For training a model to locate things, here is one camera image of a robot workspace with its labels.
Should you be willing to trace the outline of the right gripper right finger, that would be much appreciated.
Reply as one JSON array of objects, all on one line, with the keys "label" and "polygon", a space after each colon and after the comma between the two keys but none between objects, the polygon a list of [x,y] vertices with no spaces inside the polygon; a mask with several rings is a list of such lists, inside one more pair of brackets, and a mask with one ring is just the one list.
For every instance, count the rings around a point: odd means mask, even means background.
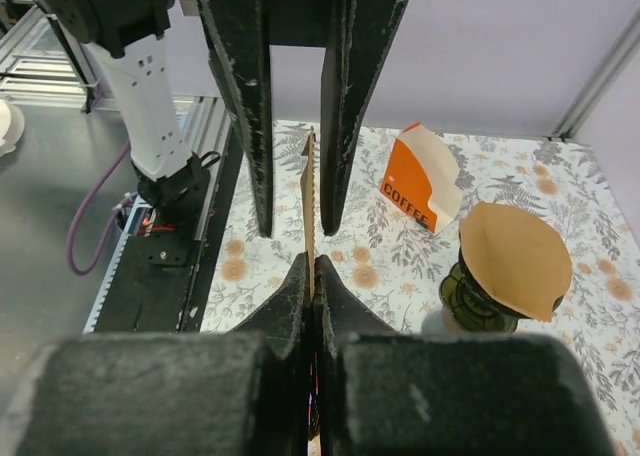
[{"label": "right gripper right finger", "polygon": [[611,455],[573,353],[541,334],[401,334],[315,262],[325,455]]}]

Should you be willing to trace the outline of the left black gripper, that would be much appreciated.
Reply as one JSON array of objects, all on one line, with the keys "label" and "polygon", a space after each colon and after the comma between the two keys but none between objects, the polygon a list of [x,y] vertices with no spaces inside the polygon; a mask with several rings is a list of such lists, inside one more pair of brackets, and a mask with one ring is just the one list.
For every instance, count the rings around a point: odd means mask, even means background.
[{"label": "left black gripper", "polygon": [[409,0],[196,0],[215,82],[246,156],[258,230],[273,231],[270,49],[324,47],[320,214],[339,230],[363,119]]}]

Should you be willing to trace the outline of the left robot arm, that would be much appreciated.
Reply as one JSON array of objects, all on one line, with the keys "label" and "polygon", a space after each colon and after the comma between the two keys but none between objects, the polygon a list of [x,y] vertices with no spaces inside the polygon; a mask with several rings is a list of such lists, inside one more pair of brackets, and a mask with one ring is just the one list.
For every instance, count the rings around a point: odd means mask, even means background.
[{"label": "left robot arm", "polygon": [[[178,133],[165,56],[176,0],[44,0],[120,106],[140,195],[173,226],[202,207],[204,170]],[[340,227],[360,128],[409,0],[196,0],[209,64],[247,158],[259,232],[273,220],[272,46],[321,47],[320,209]]]}]

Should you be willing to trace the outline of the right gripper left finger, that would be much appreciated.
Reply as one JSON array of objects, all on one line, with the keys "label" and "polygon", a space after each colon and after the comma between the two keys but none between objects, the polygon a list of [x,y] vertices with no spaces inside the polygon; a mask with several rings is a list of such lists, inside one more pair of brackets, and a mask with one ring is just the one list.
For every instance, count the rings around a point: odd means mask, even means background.
[{"label": "right gripper left finger", "polygon": [[5,455],[303,455],[307,258],[222,333],[100,333],[44,346],[1,419]]}]

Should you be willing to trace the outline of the dark green coffee dripper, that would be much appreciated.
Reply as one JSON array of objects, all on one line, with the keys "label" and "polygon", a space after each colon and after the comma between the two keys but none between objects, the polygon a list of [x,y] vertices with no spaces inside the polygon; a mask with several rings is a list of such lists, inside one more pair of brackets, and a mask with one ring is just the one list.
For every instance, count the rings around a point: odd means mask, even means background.
[{"label": "dark green coffee dripper", "polygon": [[439,297],[445,313],[466,332],[514,333],[521,319],[489,296],[461,255],[440,283]]}]

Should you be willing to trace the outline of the brown paper coffee filter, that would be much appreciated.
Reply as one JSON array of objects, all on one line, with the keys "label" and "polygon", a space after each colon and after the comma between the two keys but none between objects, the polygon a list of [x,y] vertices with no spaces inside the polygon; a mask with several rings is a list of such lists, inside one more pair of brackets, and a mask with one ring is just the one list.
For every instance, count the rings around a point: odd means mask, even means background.
[{"label": "brown paper coffee filter", "polygon": [[459,235],[466,267],[492,300],[552,320],[572,280],[569,251],[553,227],[521,208],[480,202],[460,220]]}]

